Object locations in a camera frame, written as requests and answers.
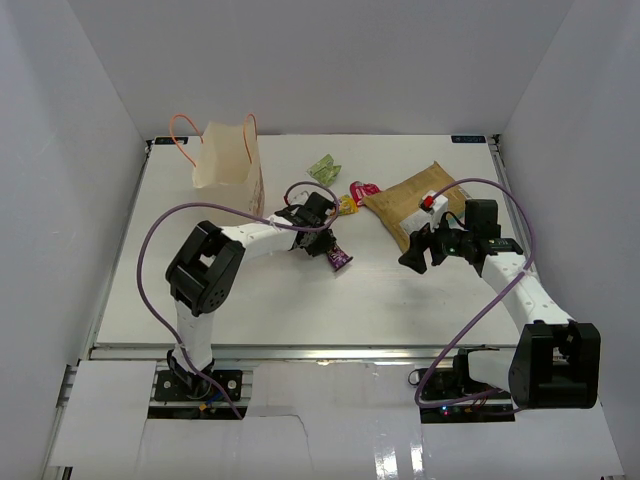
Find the brown purple M&M's packet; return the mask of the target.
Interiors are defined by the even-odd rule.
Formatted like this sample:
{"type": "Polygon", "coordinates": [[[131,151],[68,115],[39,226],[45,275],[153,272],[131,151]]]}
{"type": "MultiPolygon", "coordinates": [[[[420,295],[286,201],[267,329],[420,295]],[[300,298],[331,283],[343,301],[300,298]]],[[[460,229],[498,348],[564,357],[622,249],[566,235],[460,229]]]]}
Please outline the brown purple M&M's packet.
{"type": "Polygon", "coordinates": [[[334,244],[326,252],[326,256],[335,272],[338,272],[353,260],[353,257],[342,250],[337,244],[334,244]]]}

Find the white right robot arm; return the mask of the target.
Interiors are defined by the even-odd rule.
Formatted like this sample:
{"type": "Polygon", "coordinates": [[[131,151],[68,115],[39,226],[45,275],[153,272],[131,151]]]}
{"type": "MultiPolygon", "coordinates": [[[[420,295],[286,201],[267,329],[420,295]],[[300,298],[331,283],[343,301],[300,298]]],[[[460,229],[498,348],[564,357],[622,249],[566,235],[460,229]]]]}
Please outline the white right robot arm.
{"type": "Polygon", "coordinates": [[[421,201],[425,223],[409,236],[401,265],[419,274],[449,257],[466,260],[491,286],[518,332],[513,348],[459,348],[451,379],[429,367],[420,379],[424,407],[445,406],[453,395],[510,394],[523,409],[590,409],[597,400],[601,336],[591,323],[574,320],[528,271],[520,245],[501,234],[494,200],[468,200],[465,222],[450,227],[448,201],[434,193],[421,201]]]}

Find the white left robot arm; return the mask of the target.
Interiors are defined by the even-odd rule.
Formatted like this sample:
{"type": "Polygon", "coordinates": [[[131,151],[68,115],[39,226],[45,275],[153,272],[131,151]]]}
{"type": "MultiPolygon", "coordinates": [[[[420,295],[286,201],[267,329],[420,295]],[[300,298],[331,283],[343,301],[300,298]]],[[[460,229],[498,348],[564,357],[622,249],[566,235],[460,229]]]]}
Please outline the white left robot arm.
{"type": "Polygon", "coordinates": [[[229,297],[241,264],[280,251],[302,249],[312,257],[329,252],[336,239],[325,223],[334,208],[333,201],[313,192],[265,223],[218,227],[202,221],[193,229],[165,274],[180,337],[168,365],[188,398],[210,391],[214,314],[229,297]]]}

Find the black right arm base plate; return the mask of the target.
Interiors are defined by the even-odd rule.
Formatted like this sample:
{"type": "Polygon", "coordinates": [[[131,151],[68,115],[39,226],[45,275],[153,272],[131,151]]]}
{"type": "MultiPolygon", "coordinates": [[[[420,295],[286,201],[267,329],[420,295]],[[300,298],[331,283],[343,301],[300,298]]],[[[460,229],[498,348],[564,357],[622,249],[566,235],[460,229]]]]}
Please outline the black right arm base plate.
{"type": "MultiPolygon", "coordinates": [[[[489,386],[478,382],[463,384],[452,367],[445,367],[437,369],[429,379],[421,391],[420,400],[441,403],[489,389],[489,386]]],[[[420,408],[420,420],[422,425],[514,422],[515,409],[509,394],[501,392],[438,408],[420,408]]]]}

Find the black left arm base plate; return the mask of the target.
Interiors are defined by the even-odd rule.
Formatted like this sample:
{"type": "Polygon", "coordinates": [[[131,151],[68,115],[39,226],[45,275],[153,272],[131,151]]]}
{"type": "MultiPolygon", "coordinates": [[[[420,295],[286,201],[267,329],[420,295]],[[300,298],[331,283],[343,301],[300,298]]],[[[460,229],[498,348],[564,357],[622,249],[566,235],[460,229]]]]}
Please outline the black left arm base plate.
{"type": "MultiPolygon", "coordinates": [[[[215,370],[211,373],[211,377],[224,389],[234,404],[241,401],[243,385],[241,370],[215,370]]],[[[228,406],[224,395],[210,383],[204,382],[195,393],[191,393],[169,370],[160,370],[157,373],[151,398],[163,406],[191,403],[207,410],[228,406]]]]}

